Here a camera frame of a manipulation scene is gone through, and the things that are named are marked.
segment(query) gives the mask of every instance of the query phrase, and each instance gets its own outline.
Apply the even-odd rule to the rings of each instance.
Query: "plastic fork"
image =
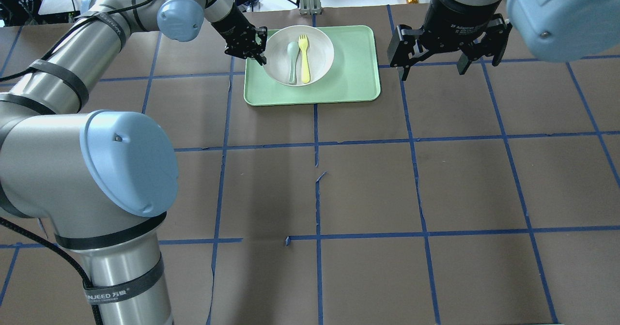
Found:
[[[308,36],[302,34],[297,41],[301,49],[301,82],[310,82],[310,66],[308,65]]]

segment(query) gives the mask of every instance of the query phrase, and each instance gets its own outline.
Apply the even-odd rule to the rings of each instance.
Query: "white bowl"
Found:
[[[301,82],[301,52],[297,57],[297,80],[295,84],[289,84],[288,78],[291,69],[291,61],[286,53],[288,43],[299,40],[299,36],[308,36],[308,65],[310,66],[310,82]],[[265,47],[267,64],[264,65],[268,76],[284,85],[301,87],[312,84],[323,78],[334,63],[334,44],[327,34],[314,27],[296,25],[286,27],[274,33],[267,40]]]

